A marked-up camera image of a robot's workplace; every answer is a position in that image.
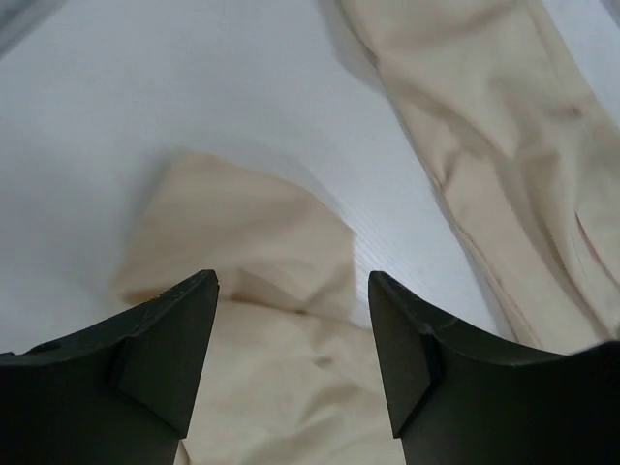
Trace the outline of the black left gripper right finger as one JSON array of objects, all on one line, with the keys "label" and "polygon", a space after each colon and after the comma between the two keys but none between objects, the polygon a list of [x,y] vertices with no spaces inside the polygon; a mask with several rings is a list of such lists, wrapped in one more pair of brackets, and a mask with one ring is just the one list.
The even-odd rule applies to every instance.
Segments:
[{"label": "black left gripper right finger", "polygon": [[495,336],[388,274],[368,280],[393,435],[410,464],[615,464],[619,345],[556,355]]}]

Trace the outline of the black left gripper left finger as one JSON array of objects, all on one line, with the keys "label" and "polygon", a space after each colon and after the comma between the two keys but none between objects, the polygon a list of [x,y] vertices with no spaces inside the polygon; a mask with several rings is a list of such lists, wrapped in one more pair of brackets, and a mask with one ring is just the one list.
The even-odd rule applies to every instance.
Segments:
[{"label": "black left gripper left finger", "polygon": [[200,271],[155,298],[1,356],[5,464],[171,464],[188,435],[219,283]]}]

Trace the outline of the beige cargo trousers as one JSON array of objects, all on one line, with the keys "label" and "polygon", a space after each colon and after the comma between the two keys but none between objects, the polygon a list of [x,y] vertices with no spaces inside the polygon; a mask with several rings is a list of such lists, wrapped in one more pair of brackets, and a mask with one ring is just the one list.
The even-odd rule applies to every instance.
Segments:
[{"label": "beige cargo trousers", "polygon": [[[539,1],[348,1],[511,341],[619,345],[619,129]],[[306,190],[220,158],[170,165],[119,270],[121,304],[202,268],[220,293],[178,464],[410,464],[353,232]]]}]

